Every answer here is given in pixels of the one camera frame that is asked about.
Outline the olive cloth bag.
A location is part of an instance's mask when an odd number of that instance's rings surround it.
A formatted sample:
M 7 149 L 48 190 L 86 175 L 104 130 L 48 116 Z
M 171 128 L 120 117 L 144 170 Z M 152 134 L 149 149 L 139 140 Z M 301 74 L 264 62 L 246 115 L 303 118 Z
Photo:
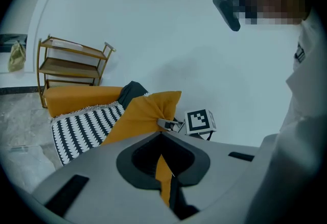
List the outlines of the olive cloth bag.
M 19 41 L 16 41 L 11 47 L 10 57 L 8 61 L 8 71 L 15 72 L 23 69 L 25 61 L 26 49 Z

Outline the large square orange cushion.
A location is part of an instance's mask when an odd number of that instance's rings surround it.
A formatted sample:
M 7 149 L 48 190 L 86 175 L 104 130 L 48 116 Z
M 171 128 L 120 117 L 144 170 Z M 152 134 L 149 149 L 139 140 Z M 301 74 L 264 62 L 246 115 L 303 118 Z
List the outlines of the large square orange cushion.
M 161 131 L 157 120 L 161 118 L 172 121 L 180 97 L 181 91 L 167 91 L 133 98 L 101 145 Z M 155 179 L 161 184 L 160 196 L 169 206 L 172 172 L 163 156 L 155 159 L 154 169 Z

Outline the wooden shelf rack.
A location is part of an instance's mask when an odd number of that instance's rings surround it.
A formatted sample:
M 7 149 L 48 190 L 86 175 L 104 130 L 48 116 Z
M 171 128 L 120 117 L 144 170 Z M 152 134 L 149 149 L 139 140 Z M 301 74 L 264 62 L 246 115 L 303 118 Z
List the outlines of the wooden shelf rack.
M 51 35 L 39 39 L 36 54 L 36 77 L 40 102 L 50 88 L 60 86 L 99 86 L 105 67 L 116 49 L 108 42 L 103 50 L 77 44 Z

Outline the person's white shirt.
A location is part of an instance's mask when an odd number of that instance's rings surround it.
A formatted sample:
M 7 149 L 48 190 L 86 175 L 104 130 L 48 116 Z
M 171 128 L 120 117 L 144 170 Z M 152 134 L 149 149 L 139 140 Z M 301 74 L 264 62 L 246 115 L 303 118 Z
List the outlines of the person's white shirt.
M 327 64 L 327 39 L 316 10 L 312 8 L 300 22 L 301 32 L 294 53 L 293 73 L 287 79 L 292 91 L 289 109 L 282 124 L 306 117 L 327 115 L 327 79 L 320 79 L 317 67 Z M 278 224 L 327 224 L 327 147 L 314 179 L 290 205 Z

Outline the black white patterned blanket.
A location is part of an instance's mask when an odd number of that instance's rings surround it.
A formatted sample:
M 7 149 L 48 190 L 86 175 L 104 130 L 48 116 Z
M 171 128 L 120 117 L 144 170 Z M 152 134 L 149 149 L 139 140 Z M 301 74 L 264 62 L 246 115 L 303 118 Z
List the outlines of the black white patterned blanket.
M 117 101 L 95 105 L 51 117 L 50 126 L 56 152 L 62 165 L 67 165 L 84 152 L 98 147 L 135 97 L 149 92 L 138 82 L 122 87 Z

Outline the orange bolster cushion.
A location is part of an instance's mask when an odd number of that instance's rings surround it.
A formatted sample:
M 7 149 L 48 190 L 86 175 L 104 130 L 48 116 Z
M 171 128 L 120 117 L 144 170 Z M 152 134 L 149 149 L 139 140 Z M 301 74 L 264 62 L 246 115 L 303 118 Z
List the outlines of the orange bolster cushion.
M 120 96 L 122 87 L 111 86 L 61 86 L 45 93 L 51 117 L 68 114 L 95 105 L 111 104 Z

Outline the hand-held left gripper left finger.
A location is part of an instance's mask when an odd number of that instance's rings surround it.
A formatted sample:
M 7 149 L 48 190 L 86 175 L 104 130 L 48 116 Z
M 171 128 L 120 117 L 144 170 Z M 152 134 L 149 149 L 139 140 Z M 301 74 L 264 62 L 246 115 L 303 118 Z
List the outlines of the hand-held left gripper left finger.
M 71 224 L 177 224 L 150 174 L 160 133 L 99 146 L 47 177 L 32 196 Z

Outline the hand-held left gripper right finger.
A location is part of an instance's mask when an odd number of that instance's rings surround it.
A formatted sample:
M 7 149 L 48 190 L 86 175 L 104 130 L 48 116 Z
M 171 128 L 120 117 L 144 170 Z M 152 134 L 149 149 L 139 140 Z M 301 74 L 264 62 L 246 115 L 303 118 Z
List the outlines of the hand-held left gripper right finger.
M 246 224 L 257 180 L 245 176 L 257 148 L 163 132 L 160 149 L 172 174 L 160 224 Z

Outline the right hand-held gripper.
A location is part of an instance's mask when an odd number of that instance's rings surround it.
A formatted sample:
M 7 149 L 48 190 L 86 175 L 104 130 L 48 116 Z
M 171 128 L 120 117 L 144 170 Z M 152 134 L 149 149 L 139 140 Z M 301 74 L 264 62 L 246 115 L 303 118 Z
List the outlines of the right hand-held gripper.
M 207 134 L 210 132 L 216 132 L 216 122 L 213 113 L 209 109 L 185 111 L 184 124 L 179 131 L 179 122 L 170 121 L 159 118 L 157 125 L 166 131 L 173 131 L 191 135 L 191 134 Z

